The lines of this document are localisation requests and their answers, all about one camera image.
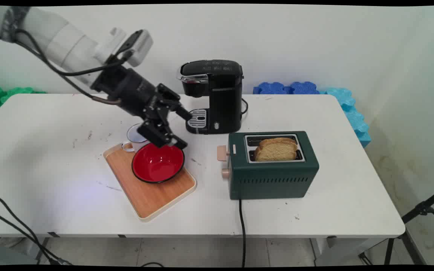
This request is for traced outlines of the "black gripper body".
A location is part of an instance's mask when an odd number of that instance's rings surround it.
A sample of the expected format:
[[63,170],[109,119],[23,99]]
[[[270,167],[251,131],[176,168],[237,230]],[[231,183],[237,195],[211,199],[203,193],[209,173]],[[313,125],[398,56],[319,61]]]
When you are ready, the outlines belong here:
[[104,92],[110,101],[117,101],[117,106],[142,119],[158,119],[157,100],[162,84],[153,85],[134,69],[123,66],[103,70],[91,89]]

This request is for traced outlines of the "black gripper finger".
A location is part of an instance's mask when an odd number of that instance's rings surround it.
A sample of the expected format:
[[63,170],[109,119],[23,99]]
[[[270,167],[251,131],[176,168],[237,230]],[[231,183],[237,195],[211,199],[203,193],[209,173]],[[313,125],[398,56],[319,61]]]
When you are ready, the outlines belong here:
[[168,145],[184,149],[188,144],[173,133],[168,114],[169,109],[143,109],[144,118],[143,123],[138,127],[138,134],[159,148]]
[[184,120],[188,121],[192,118],[192,114],[186,110],[181,102],[180,96],[176,92],[172,91],[164,84],[158,85],[158,103],[169,109],[170,111],[174,111]]

